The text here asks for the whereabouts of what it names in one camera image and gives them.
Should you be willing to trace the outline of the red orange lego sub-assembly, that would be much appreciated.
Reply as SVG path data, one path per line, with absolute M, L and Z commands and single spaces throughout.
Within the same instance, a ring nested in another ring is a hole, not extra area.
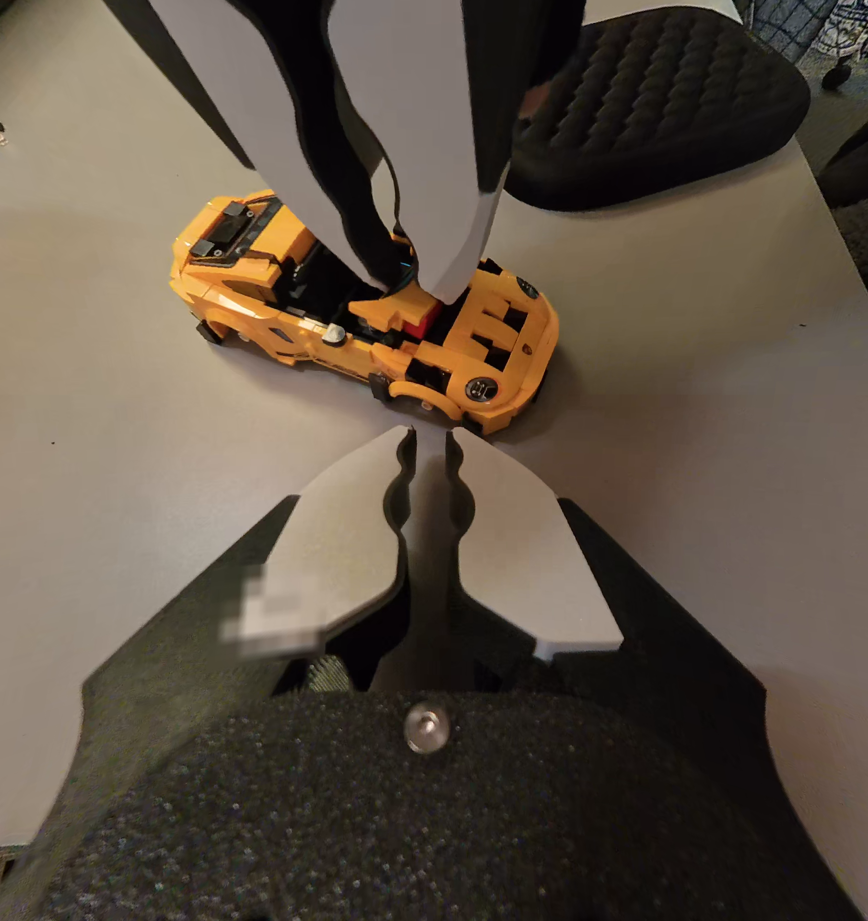
M 348 311 L 372 329 L 403 332 L 418 340 L 424 338 L 442 309 L 443 303 L 414 279 L 383 297 L 348 302 Z

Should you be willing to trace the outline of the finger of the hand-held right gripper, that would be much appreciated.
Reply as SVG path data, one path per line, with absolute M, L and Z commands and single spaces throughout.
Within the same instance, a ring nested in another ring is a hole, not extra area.
M 382 149 L 328 44 L 331 2 L 108 1 L 160 72 L 240 162 L 359 279 L 405 275 L 373 199 Z
M 348 96 L 391 168 L 417 282 L 446 304 L 471 281 L 507 174 L 499 170 L 493 190 L 479 186 L 467 54 L 484 63 L 499 6 L 341 1 L 327 20 Z

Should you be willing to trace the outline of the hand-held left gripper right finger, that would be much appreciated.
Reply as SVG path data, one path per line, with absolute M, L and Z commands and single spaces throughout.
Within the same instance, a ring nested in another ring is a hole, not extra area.
M 446 455 L 460 600 L 541 661 L 618 651 L 623 632 L 555 492 L 467 429 L 451 430 Z

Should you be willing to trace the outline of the person's right hand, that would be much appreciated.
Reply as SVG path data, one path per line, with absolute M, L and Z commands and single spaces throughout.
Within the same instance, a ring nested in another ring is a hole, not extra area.
M 585 1 L 547 2 L 543 30 L 519 118 L 530 119 L 545 100 L 550 83 L 574 54 L 584 20 Z

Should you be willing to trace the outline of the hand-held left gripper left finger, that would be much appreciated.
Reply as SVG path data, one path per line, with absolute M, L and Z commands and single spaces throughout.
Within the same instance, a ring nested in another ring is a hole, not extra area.
M 305 488 L 260 567 L 260 651 L 344 664 L 370 685 L 410 623 L 407 549 L 415 429 L 397 425 Z

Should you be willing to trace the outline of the yellow lego car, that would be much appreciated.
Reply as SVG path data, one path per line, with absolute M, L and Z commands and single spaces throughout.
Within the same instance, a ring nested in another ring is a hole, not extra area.
M 416 280 L 417 257 L 398 224 L 392 239 Z M 210 200 L 176 237 L 170 285 L 213 344 L 231 334 L 286 366 L 313 362 L 367 384 L 377 401 L 439 410 L 480 436 L 507 428 L 537 397 L 559 319 L 544 294 L 494 260 L 424 338 L 382 333 L 348 311 L 388 295 L 364 283 L 271 190 Z

